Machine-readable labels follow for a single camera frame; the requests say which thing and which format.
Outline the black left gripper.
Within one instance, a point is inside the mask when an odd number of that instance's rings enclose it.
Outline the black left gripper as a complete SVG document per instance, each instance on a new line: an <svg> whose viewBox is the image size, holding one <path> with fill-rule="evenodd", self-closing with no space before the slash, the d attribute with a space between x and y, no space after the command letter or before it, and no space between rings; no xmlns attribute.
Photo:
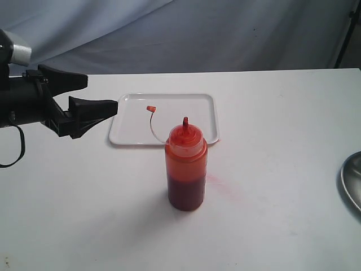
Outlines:
<svg viewBox="0 0 361 271"><path fill-rule="evenodd" d="M42 123L59 137L82 137L100 122L115 116L115 100L85 100L69 97L69 108L63 111L54 97L88 86L88 76L51 68L44 64L38 70L27 70L21 77L7 79L7 124Z"/></svg>

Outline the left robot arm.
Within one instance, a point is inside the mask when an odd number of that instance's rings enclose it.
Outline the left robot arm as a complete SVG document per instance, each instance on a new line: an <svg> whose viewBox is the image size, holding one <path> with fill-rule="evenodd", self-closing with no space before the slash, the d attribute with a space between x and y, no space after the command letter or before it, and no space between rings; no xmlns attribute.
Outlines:
<svg viewBox="0 0 361 271"><path fill-rule="evenodd" d="M117 114L115 100L69 97L66 111L55 96L85 89L88 76L40 64L21 76L10 77L10 64L27 66L32 49L17 35L1 31L1 127L42 123L59 137L82 137L96 124Z"/></svg>

